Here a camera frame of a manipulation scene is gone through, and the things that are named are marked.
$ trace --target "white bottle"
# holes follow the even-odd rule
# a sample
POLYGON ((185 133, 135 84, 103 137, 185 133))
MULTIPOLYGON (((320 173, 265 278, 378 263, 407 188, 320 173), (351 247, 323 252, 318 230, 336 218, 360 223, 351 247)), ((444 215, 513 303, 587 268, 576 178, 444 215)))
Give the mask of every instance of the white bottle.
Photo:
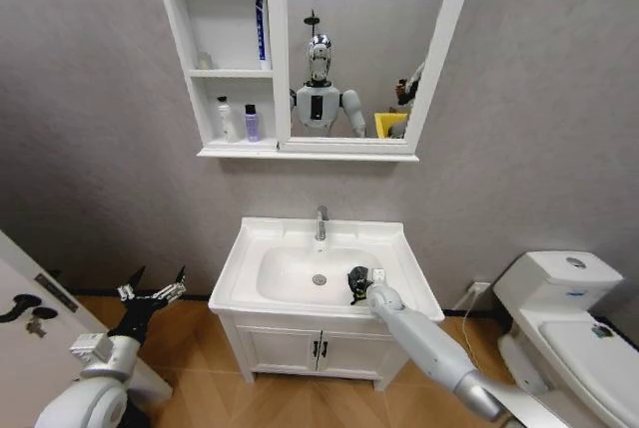
POLYGON ((227 103, 227 96, 220 96, 218 98, 218 112, 222 118, 222 132, 224 132, 224 138, 227 142, 237 142, 240 139, 238 129, 233 120, 233 111, 231 106, 227 103))

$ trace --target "white sink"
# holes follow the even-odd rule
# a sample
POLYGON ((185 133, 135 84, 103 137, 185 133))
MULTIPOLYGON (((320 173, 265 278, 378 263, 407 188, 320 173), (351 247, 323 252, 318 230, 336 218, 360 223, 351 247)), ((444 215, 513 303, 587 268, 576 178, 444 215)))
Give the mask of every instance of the white sink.
POLYGON ((330 220, 325 228, 317 242, 314 219, 243 218, 211 310, 372 318, 365 301, 350 305, 347 274, 362 265, 383 268, 408 306, 443 319, 401 223, 330 220))

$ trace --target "lotion bottle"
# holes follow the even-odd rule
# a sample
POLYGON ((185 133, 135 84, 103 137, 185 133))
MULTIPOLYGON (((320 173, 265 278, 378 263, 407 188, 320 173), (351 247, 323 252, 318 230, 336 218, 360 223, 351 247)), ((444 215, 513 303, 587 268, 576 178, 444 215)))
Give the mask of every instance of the lotion bottle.
POLYGON ((247 123, 247 138, 249 142, 257 142, 260 140, 260 119, 256 112, 256 106, 255 104, 246 104, 245 109, 244 118, 247 123))
POLYGON ((224 138, 227 142, 237 142, 240 139, 238 129, 235 121, 233 120, 233 110, 227 103, 227 96, 218 97, 218 112, 222 119, 222 132, 224 132, 224 138))

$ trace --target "robotic arm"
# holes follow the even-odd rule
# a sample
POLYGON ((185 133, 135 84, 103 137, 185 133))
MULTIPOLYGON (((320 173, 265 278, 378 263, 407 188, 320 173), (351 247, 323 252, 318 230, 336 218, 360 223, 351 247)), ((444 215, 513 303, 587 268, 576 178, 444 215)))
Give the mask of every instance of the robotic arm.
POLYGON ((81 380, 47 405, 35 428, 115 428, 122 426, 120 422, 126 415, 131 417, 126 426, 151 426, 144 413, 128 404, 127 385, 151 317, 180 298, 186 288, 182 268, 174 283, 151 295, 138 296, 134 288, 143 272, 142 267, 127 284, 118 288, 120 299, 127 307, 118 326, 108 335, 80 335, 73 343, 71 353, 85 362, 81 380))
POLYGON ((455 340, 426 315, 405 306, 399 294, 384 282, 370 285, 366 298, 370 310, 386 323, 419 369, 454 393, 473 413, 495 421, 509 411, 514 419, 508 420, 506 427, 567 428, 532 396, 480 373, 455 340))
POLYGON ((366 137, 366 122, 361 114, 361 102, 357 92, 349 89, 341 95, 341 106, 356 136, 366 137))

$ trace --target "white cable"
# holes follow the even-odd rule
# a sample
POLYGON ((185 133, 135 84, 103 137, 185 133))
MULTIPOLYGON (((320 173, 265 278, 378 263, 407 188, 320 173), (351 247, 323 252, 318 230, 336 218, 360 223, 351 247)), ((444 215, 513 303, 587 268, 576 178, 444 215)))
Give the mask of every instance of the white cable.
POLYGON ((466 302, 466 300, 468 299, 468 295, 470 295, 470 291, 467 291, 460 299, 459 301, 457 301, 457 303, 455 303, 455 305, 452 307, 453 310, 458 310, 459 308, 461 308, 463 306, 463 304, 466 302))
POLYGON ((468 318, 468 313, 470 313, 470 310, 472 310, 472 307, 475 306, 475 302, 477 301, 477 298, 479 298, 480 294, 481 293, 477 291, 474 292, 472 301, 470 302, 470 306, 464 313, 463 319, 461 320, 461 333, 463 334, 464 341, 466 342, 466 346, 468 347, 468 353, 470 353, 470 360, 475 364, 475 366, 477 367, 479 371, 481 371, 481 366, 479 365, 479 361, 477 360, 477 357, 475 356, 475 352, 472 349, 472 346, 470 346, 470 341, 468 340, 468 333, 466 333, 466 318, 468 318))

